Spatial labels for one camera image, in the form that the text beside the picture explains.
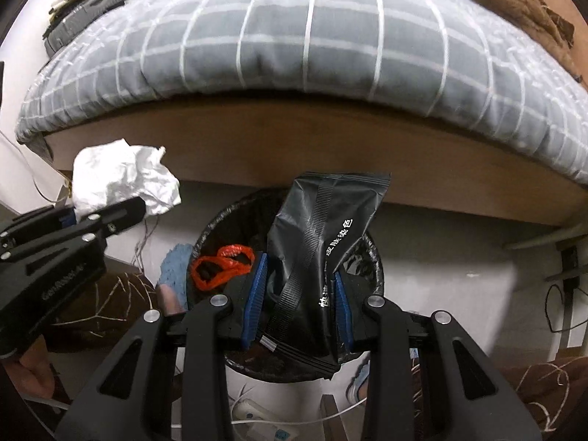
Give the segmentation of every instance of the blue gripper pad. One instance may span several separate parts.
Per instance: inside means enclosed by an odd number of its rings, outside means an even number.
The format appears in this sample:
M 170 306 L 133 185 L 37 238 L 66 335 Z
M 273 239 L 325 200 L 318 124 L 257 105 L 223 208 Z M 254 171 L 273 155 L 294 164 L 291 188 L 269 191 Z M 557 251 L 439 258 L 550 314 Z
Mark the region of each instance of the blue gripper pad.
M 339 272 L 334 275 L 334 281 L 334 313 L 337 321 L 337 331 L 339 332 L 340 340 L 343 341 L 345 348 L 350 352 L 354 339 L 351 308 L 349 308 L 349 302 L 345 294 L 345 288 L 343 287 L 343 280 L 341 280 Z
M 249 298 L 243 310 L 243 331 L 241 343 L 243 349 L 248 350 L 251 342 L 255 340 L 259 325 L 259 317 L 265 297 L 265 284 L 268 279 L 268 254 L 264 253 L 258 264 L 254 279 L 249 290 Z

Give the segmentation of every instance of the plastic cover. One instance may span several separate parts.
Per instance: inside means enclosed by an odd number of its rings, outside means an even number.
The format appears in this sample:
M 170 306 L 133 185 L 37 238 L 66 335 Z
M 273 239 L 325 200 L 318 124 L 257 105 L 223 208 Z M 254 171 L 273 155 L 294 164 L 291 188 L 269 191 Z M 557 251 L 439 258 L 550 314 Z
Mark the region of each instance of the plastic cover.
M 333 274 L 363 237 L 389 175 L 305 173 L 297 178 L 268 234 L 264 334 L 314 366 L 337 364 Z

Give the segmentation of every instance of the white crumpled paper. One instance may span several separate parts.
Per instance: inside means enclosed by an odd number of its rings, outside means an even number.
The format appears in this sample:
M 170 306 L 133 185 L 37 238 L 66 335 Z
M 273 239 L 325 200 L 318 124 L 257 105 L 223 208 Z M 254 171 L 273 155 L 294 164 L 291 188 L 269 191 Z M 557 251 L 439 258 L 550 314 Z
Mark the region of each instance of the white crumpled paper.
M 76 217 L 135 196 L 148 216 L 179 204 L 179 181 L 162 165 L 164 154 L 164 147 L 129 146 L 124 139 L 82 149 L 73 161 Z

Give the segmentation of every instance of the person's hand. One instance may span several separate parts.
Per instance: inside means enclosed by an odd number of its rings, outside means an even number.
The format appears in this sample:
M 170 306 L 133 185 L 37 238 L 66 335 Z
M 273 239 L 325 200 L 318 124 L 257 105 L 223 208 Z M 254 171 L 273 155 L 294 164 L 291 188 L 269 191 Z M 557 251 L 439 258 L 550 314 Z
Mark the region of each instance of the person's hand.
M 160 283 L 155 287 L 157 293 L 157 300 L 161 311 L 165 316 L 182 313 L 184 310 L 178 301 L 178 296 L 169 285 Z
M 55 378 L 49 365 L 49 352 L 41 336 L 17 362 L 3 362 L 8 377 L 18 392 L 36 398 L 51 399 Z

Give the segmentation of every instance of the silver screw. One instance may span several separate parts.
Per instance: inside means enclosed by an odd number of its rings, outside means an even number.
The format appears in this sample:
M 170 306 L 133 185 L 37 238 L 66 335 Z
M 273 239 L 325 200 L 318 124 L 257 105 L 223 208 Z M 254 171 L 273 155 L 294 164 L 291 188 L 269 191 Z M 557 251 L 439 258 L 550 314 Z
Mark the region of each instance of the silver screw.
M 440 323 L 441 325 L 447 325 L 449 322 L 451 322 L 451 315 L 449 315 L 447 312 L 437 312 L 435 314 L 435 320 L 437 320 L 437 323 Z
M 372 295 L 367 299 L 367 304 L 374 308 L 383 307 L 384 303 L 386 303 L 386 300 L 384 300 L 384 297 L 380 297 L 379 295 Z
M 214 307 L 223 307 L 227 303 L 229 303 L 229 299 L 226 295 L 223 295 L 222 293 L 219 293 L 218 295 L 211 297 L 211 305 Z
M 159 311 L 158 310 L 147 310 L 143 315 L 143 320 L 147 323 L 154 323 L 159 320 Z

